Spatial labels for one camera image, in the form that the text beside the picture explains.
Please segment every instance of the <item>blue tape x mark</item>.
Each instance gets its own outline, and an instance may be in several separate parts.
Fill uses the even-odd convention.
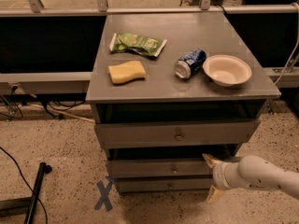
[[[106,210],[109,212],[112,210],[112,204],[110,202],[110,199],[108,198],[108,195],[112,189],[112,185],[114,183],[114,180],[110,177],[107,177],[109,183],[107,185],[107,187],[105,188],[104,187],[104,184],[102,181],[99,181],[97,183],[97,187],[99,188],[100,190],[100,193],[101,193],[101,197],[99,199],[99,201],[97,202],[96,206],[94,207],[95,210],[99,210],[102,205],[104,204],[105,207],[106,207]]]

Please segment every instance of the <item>yellow sponge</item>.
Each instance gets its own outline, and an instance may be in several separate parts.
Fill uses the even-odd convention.
[[[108,67],[113,84],[122,84],[137,78],[145,78],[146,71],[140,61],[130,61]]]

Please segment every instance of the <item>can lid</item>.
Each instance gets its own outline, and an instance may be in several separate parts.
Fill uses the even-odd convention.
[[[180,78],[189,78],[191,76],[190,67],[182,61],[177,61],[175,64],[175,73]]]

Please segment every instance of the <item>green snack bag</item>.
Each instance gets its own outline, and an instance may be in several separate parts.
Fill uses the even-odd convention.
[[[134,34],[114,34],[110,50],[114,52],[125,52],[131,49],[143,56],[158,57],[167,40],[150,38],[142,35]]]

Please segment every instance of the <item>white bowl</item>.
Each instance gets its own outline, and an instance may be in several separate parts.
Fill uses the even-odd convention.
[[[252,75],[250,67],[245,62],[227,55],[207,58],[203,69],[216,84],[224,87],[245,83]]]

